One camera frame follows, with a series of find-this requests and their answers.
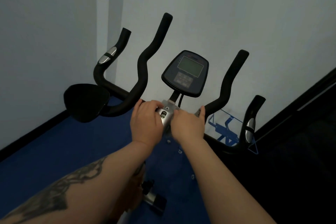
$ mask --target blue floor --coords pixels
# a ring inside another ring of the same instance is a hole
[[[112,98],[110,104],[119,102]],[[67,118],[0,162],[0,218],[64,175],[130,143],[131,112],[86,124]],[[155,180],[153,192],[166,197],[166,210],[159,217],[142,202],[130,223],[210,223],[186,155],[166,140],[146,160],[146,177]]]

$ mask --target black baseboard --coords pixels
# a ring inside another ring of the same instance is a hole
[[[47,122],[43,123],[42,125],[38,126],[36,129],[32,130],[31,132],[20,137],[18,140],[12,142],[10,145],[0,150],[0,162],[8,158],[10,155],[20,150],[21,148],[29,144],[31,141],[33,141],[40,135],[44,134],[49,129],[56,126],[58,123],[60,123],[61,121],[65,120],[68,117],[69,117],[69,113],[68,111],[65,110],[61,112],[60,114],[56,115],[55,117],[51,118]]]

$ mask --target handlebar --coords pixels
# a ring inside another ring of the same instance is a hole
[[[173,20],[173,16],[168,13],[165,13],[160,22],[159,28],[155,34],[155,37],[151,44],[141,53],[137,63],[138,69],[138,81],[132,90],[127,94],[127,91],[121,89],[120,87],[114,85],[113,83],[107,81],[104,78],[105,70],[116,60],[116,58],[120,55],[120,53],[124,50],[129,36],[131,35],[131,31],[123,28],[119,40],[115,46],[105,53],[93,71],[93,77],[97,85],[104,87],[107,89],[111,95],[116,97],[121,97],[124,99],[122,103],[116,106],[108,106],[106,105],[103,110],[101,110],[100,115],[106,117],[115,117],[128,112],[135,103],[139,100],[141,95],[146,89],[148,82],[148,70],[147,70],[147,61],[157,52],[160,48],[167,31],[169,29],[170,23]]]
[[[249,56],[249,52],[245,50],[240,50],[238,52],[237,56],[234,58],[232,64],[230,65],[229,69],[227,70],[224,76],[224,79],[222,81],[222,85],[220,88],[219,98],[212,101],[211,103],[208,103],[205,106],[205,120],[208,119],[209,115],[219,111],[221,108],[223,108],[228,103],[230,99],[231,86],[232,86],[233,80],[235,79],[239,70],[242,68],[248,56]]]

